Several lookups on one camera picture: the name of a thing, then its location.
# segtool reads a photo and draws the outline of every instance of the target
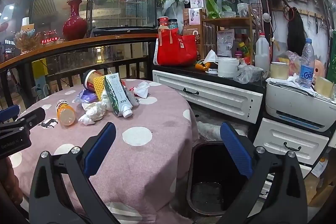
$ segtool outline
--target polka dot tablecloth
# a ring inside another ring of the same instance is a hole
[[[142,80],[126,80],[128,88]],[[90,181],[102,201],[120,220],[127,223],[155,223],[167,203],[174,197],[176,180],[186,175],[190,166],[193,142],[198,138],[196,121],[187,101],[175,90],[148,82],[148,97],[132,109],[130,118],[116,117],[108,112],[94,125],[76,122],[65,127],[57,119],[56,102],[67,100],[76,111],[77,119],[84,114],[74,99],[82,85],[63,90],[44,98],[28,108],[45,109],[43,123],[31,130],[32,146],[11,156],[20,187],[29,196],[37,160],[42,151],[53,155],[67,153],[82,146],[97,135],[107,122],[117,129],[115,141],[97,174]],[[64,180],[75,208],[80,204]]]

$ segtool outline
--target red bag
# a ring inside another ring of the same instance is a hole
[[[196,40],[194,35],[179,35],[179,29],[159,30],[156,40],[154,65],[186,66],[197,59]]]

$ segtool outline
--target blue bottle label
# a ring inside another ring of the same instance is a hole
[[[312,80],[314,75],[314,68],[308,67],[306,65],[301,65],[300,78],[305,80]]]

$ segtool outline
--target human hand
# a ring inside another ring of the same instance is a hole
[[[14,175],[14,169],[11,160],[6,157],[5,159],[0,160],[0,165],[2,167],[0,170],[7,170],[7,176],[3,181],[1,181],[2,186],[5,188],[9,198],[13,201],[14,204],[21,204],[23,193],[19,188],[19,180],[16,175]]]

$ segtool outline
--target metal screw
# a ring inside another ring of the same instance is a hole
[[[71,149],[71,153],[77,154],[81,149],[78,146],[75,146]]]
[[[290,156],[291,158],[294,158],[296,155],[293,151],[289,151],[288,156]]]
[[[258,146],[256,150],[259,154],[263,154],[266,151],[265,148],[263,148],[262,146]]]
[[[48,151],[43,151],[41,153],[41,158],[46,158],[48,156]]]

